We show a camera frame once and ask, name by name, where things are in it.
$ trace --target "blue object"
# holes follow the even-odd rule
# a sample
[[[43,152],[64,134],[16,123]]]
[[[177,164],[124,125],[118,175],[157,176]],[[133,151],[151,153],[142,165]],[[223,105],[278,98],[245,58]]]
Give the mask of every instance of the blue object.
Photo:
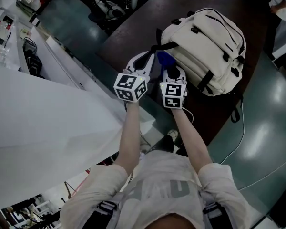
[[[174,59],[171,55],[164,51],[160,51],[157,53],[159,63],[161,65],[161,76],[163,77],[163,72],[170,66],[176,64],[176,59]]]

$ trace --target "person in white coat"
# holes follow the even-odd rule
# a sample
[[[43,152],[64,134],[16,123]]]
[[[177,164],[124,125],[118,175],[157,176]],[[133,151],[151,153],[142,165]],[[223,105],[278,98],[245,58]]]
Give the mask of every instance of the person in white coat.
[[[188,157],[171,152],[178,135],[171,131],[139,163],[139,105],[128,103],[127,107],[117,159],[109,166],[91,167],[83,186],[61,209],[64,229],[204,229],[208,228],[205,196],[225,208],[233,228],[249,228],[249,205],[234,184],[230,166],[211,161],[182,109],[172,109],[172,113]],[[120,192],[137,165],[137,175]],[[101,226],[106,213],[95,217],[98,205],[117,200],[119,213]],[[231,228],[218,224],[218,228]]]
[[[269,24],[265,41],[265,52],[273,60],[273,46],[276,37],[276,29],[282,20],[286,21],[286,0],[271,0],[269,2],[270,15]]]

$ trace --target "table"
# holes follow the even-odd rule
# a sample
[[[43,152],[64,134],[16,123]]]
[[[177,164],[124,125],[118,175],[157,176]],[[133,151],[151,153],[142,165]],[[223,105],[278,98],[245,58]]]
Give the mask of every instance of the table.
[[[207,7],[231,19],[244,33],[247,43],[245,59],[251,68],[243,69],[243,78],[237,85],[238,91],[243,93],[262,51],[268,23],[267,14],[247,0],[149,0],[107,39],[97,55],[121,73],[132,57],[156,44],[156,28],[164,30],[173,19],[186,17],[190,10]],[[208,145],[230,117],[239,99],[230,94],[209,97],[190,83],[187,88],[189,95],[184,107],[193,113],[193,125]],[[152,94],[151,98],[162,105],[159,96]]]

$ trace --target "green floor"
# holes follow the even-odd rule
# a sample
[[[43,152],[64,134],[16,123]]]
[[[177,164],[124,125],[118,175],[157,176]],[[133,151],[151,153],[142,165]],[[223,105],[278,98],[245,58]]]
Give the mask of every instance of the green floor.
[[[78,0],[54,0],[39,19],[97,78],[112,89],[117,75],[95,52],[107,35],[88,19],[90,10]],[[156,118],[162,133],[174,128],[172,117],[154,101],[141,105]],[[236,185],[244,188],[277,169],[286,161],[286,73],[278,71],[263,53],[244,94],[245,136],[239,149],[227,160]],[[209,145],[215,162],[221,162],[237,147],[242,123],[227,121]],[[242,190],[247,200],[265,214],[286,188],[286,164],[279,170]]]

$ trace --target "shoe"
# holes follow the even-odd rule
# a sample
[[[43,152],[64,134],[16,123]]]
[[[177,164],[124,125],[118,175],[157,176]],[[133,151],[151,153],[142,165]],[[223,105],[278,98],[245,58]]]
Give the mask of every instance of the shoe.
[[[170,130],[167,135],[171,136],[172,139],[173,139],[173,142],[175,143],[175,140],[177,139],[178,137],[178,131],[176,130]]]

